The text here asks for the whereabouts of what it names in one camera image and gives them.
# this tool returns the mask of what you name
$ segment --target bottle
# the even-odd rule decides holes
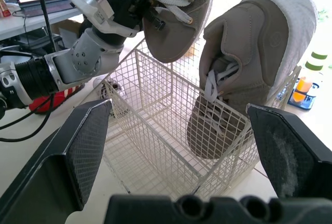
[[[303,70],[302,77],[297,83],[296,90],[293,94],[293,100],[300,104],[302,103],[307,93],[310,91],[314,82],[319,82],[321,76],[319,71],[323,69],[324,62],[327,59],[327,55],[317,54],[312,52],[311,57],[306,62],[305,69]]]

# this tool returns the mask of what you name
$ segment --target white wire basket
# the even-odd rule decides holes
[[[166,194],[173,199],[196,194],[208,199],[225,193],[259,161],[249,120],[221,101],[209,108],[218,115],[223,134],[218,147],[214,142],[207,149],[222,152],[213,158],[193,152],[188,122],[202,93],[198,87],[202,48],[199,40],[178,62],[161,64],[143,40],[110,74],[126,97],[111,85],[106,87],[113,114],[104,159],[128,193]],[[270,106],[284,108],[299,71],[297,67],[288,77]],[[217,135],[196,133],[209,141]],[[205,149],[201,143],[194,145]]]

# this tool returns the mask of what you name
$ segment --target sneaker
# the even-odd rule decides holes
[[[245,122],[220,104],[209,103],[203,95],[196,100],[188,126],[191,151],[200,158],[218,159],[235,141]]]
[[[97,90],[97,95],[100,99],[109,99],[109,93],[112,91],[112,89],[115,89],[118,94],[121,96],[122,99],[127,99],[126,91],[119,82],[117,82],[115,79],[112,79],[111,77],[106,78],[105,82],[102,82],[104,80],[105,76],[99,76],[93,81],[93,88],[96,88],[97,86],[100,86],[100,88]]]
[[[175,62],[199,37],[211,11],[213,0],[152,0],[156,17],[165,23],[159,30],[153,19],[143,19],[148,48],[158,61]]]
[[[117,93],[120,95],[120,97],[123,100],[127,99],[127,93],[125,91],[125,88],[123,87],[123,85],[121,83],[119,83],[117,80],[111,78],[110,76],[108,76],[105,81],[104,81],[105,75],[99,76],[97,77],[94,81],[93,81],[93,88],[99,87],[97,89],[97,95],[100,99],[110,99],[110,97],[112,97],[112,95],[110,93],[112,93],[113,90],[117,91]],[[125,116],[129,110],[128,109],[124,109],[124,105],[120,105],[120,107],[118,107],[118,111],[117,111],[117,115],[115,116],[114,112],[113,112],[113,108],[110,110],[109,115],[111,117],[117,117],[117,118],[121,118],[123,116]]]
[[[196,120],[195,112],[205,113],[216,99],[243,115],[248,103],[265,105],[303,56],[316,22],[312,0],[243,0],[205,28],[200,60],[205,102],[197,100],[195,108],[199,107],[194,108],[188,124],[188,144],[223,149],[192,149],[196,155],[220,158],[230,143],[224,144],[220,136],[225,129],[217,126],[229,120],[205,114],[205,123],[197,125],[201,120]],[[204,133],[205,139],[195,133]]]
[[[59,106],[61,106],[66,100],[68,100],[70,97],[74,96],[76,93],[81,91],[84,88],[85,84],[82,84],[80,86],[76,86],[73,88],[66,89],[65,91],[58,92],[54,95],[54,102],[53,102],[53,108],[51,111],[56,110]],[[46,100],[48,100],[49,97],[40,97],[37,98],[29,105],[30,111],[34,111],[37,109],[41,104],[43,104]],[[42,107],[40,107],[36,114],[46,114],[48,110],[50,109],[50,102],[46,103]]]

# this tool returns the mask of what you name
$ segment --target cable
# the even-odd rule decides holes
[[[46,23],[46,29],[47,29],[47,32],[48,32],[48,37],[50,38],[50,41],[51,41],[52,52],[56,52],[56,44],[55,44],[54,39],[53,39],[52,30],[51,30],[51,26],[50,26],[50,21],[48,19],[48,15],[47,15],[47,9],[46,9],[45,0],[40,0],[40,5],[41,5],[41,9],[42,9],[43,14],[44,14],[44,18],[45,18],[45,23]]]
[[[17,142],[21,142],[21,141],[27,140],[27,139],[35,136],[38,132],[40,132],[41,129],[44,128],[47,120],[49,119],[49,117],[51,115],[52,109],[53,109],[54,94],[52,94],[50,98],[51,98],[50,109],[48,109],[47,114],[45,116],[45,119],[43,120],[43,122],[41,123],[41,125],[38,127],[38,129],[36,131],[34,131],[30,135],[28,135],[26,137],[22,137],[22,138],[14,138],[14,139],[0,138],[0,142],[17,143]]]
[[[17,15],[17,14],[16,14],[16,13],[18,13],[18,12],[20,12],[20,11],[22,11],[22,10],[16,10],[16,11],[14,11],[14,12],[12,13],[12,16],[13,16],[13,17],[21,17],[21,18],[24,18],[24,24],[23,24],[24,32],[25,32],[25,36],[26,36],[26,40],[27,40],[27,45],[30,47],[29,36],[28,36],[28,34],[27,34],[27,32],[26,32],[26,24],[25,24],[27,17],[26,17],[26,15]]]
[[[45,100],[40,106],[38,106],[36,109],[34,109],[33,111],[31,111],[30,113],[24,115],[23,117],[13,121],[12,123],[9,123],[9,124],[6,124],[6,125],[3,125],[2,127],[0,127],[0,130],[3,130],[3,129],[6,129],[8,127],[11,127],[12,125],[14,124],[17,124],[18,122],[30,117],[32,114],[35,114],[40,108],[42,108],[43,106],[46,105],[47,102],[49,102],[51,100],[51,97],[49,97],[47,100]]]
[[[26,40],[27,40],[27,45],[29,46],[29,48],[30,48],[30,42],[29,42],[29,36],[28,36],[28,34],[27,34],[27,32],[26,32],[26,25],[25,25],[25,21],[26,21],[26,16],[24,17],[24,32],[25,32],[25,36],[26,36]]]

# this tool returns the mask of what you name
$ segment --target gray sneaker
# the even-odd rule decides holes
[[[248,103],[265,105],[303,56],[316,20],[312,0],[243,0],[205,28],[200,60],[205,101],[197,99],[187,129],[197,156],[220,158],[234,140],[223,126],[231,120],[211,109],[212,116],[206,114],[206,108],[217,98],[243,115]],[[205,115],[197,118],[197,112]],[[235,136],[239,129],[233,128]]]
[[[213,0],[153,0],[157,17],[165,22],[158,30],[151,19],[143,27],[151,54],[162,63],[180,59],[199,37],[208,20]]]

